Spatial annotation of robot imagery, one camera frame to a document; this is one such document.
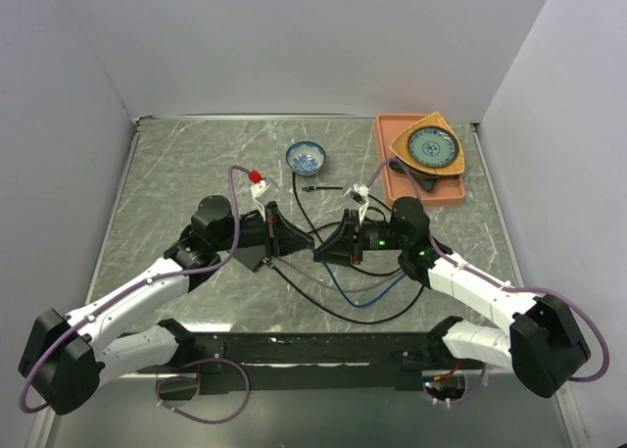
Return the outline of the dark blue triangular plate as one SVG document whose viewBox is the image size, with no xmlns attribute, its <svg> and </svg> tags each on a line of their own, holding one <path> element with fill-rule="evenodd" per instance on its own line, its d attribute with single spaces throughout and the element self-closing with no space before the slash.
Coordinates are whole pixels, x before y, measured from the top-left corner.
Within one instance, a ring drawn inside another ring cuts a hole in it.
<svg viewBox="0 0 627 448">
<path fill-rule="evenodd" d="M 432 192 L 437 186 L 443 185 L 445 180 L 457 181 L 459 179 L 458 175 L 426 174 L 398 160 L 391 161 L 388 167 L 399 174 L 403 174 L 404 169 L 407 169 L 418 185 L 427 192 Z"/>
</svg>

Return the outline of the pink plastic tray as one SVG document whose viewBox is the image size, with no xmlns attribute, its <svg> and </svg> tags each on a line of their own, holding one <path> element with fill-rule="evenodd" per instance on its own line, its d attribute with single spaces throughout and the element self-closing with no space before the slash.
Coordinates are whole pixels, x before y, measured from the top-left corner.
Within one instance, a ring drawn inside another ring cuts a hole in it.
<svg viewBox="0 0 627 448">
<path fill-rule="evenodd" d="M 425 208 L 459 207 L 465 198 L 465 187 L 461 175 L 465 171 L 465 159 L 461 142 L 451 126 L 438 113 L 432 114 L 381 114 L 374 122 L 378 160 L 380 162 L 396 156 L 391 148 L 394 141 L 410 128 L 437 126 L 445 129 L 458 143 L 458 155 L 447 167 L 428 168 L 421 171 L 417 163 L 410 161 L 412 178 L 415 180 L 422 204 Z"/>
</svg>

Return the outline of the black network switch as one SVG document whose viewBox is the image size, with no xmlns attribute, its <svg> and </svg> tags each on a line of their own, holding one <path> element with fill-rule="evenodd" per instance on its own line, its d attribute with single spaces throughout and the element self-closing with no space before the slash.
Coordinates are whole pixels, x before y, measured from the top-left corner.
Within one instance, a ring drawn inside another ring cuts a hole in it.
<svg viewBox="0 0 627 448">
<path fill-rule="evenodd" d="M 262 247 L 238 249 L 234 259 L 252 273 L 256 273 L 264 265 L 265 249 Z"/>
</svg>

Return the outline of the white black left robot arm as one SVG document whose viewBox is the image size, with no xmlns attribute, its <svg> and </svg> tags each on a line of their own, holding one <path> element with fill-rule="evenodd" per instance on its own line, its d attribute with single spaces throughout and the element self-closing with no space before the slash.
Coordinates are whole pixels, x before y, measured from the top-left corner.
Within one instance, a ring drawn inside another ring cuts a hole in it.
<svg viewBox="0 0 627 448">
<path fill-rule="evenodd" d="M 261 247 L 269 256 L 311 249 L 313 238 L 291 224 L 275 202 L 240 215 L 225 197 L 204 198 L 189 225 L 145 272 L 90 305 L 65 315 L 50 309 L 36 318 L 19 363 L 25 387 L 43 407 L 66 415 L 103 384 L 112 365 L 105 352 L 142 316 L 207 281 L 239 250 Z"/>
</svg>

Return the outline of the blue white porcelain bowl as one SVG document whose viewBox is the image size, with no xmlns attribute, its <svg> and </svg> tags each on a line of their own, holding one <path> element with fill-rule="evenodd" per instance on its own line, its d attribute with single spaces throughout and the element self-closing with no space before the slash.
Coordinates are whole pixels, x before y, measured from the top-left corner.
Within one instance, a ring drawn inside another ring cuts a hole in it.
<svg viewBox="0 0 627 448">
<path fill-rule="evenodd" d="M 285 159 L 294 174 L 313 176 L 323 167 L 327 159 L 325 150 L 313 141 L 299 141 L 286 151 Z"/>
</svg>

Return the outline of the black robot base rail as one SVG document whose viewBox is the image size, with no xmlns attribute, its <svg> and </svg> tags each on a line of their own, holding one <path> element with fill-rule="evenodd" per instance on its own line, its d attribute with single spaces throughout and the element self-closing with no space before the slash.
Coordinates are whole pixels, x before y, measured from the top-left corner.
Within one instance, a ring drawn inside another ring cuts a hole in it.
<svg viewBox="0 0 627 448">
<path fill-rule="evenodd" d="M 203 395 L 236 389 L 420 391 L 425 373 L 481 368 L 430 332 L 191 332 L 173 359 L 142 373 L 196 375 Z"/>
</svg>

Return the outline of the teal round patterned plate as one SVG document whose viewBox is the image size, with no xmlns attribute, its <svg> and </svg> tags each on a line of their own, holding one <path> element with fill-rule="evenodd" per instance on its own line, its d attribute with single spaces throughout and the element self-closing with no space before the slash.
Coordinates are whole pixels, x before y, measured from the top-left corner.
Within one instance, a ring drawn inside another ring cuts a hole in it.
<svg viewBox="0 0 627 448">
<path fill-rule="evenodd" d="M 440 169 L 451 165 L 459 155 L 459 144 L 453 134 L 435 125 L 414 130 L 408 140 L 411 157 L 420 165 Z"/>
</svg>

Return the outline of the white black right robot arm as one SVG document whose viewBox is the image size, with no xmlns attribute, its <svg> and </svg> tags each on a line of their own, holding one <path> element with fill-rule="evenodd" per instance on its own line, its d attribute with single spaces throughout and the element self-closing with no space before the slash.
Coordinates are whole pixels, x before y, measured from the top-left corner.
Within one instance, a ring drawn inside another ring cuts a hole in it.
<svg viewBox="0 0 627 448">
<path fill-rule="evenodd" d="M 360 221 L 347 210 L 313 252 L 319 263 L 351 266 L 366 251 L 398 251 L 407 278 L 452 297 L 489 321 L 479 326 L 454 318 L 428 344 L 430 361 L 449 368 L 476 360 L 507 369 L 534 394 L 553 396 L 591 357 L 570 307 L 546 292 L 517 291 L 471 266 L 430 232 L 418 199 L 401 197 L 387 221 Z"/>
</svg>

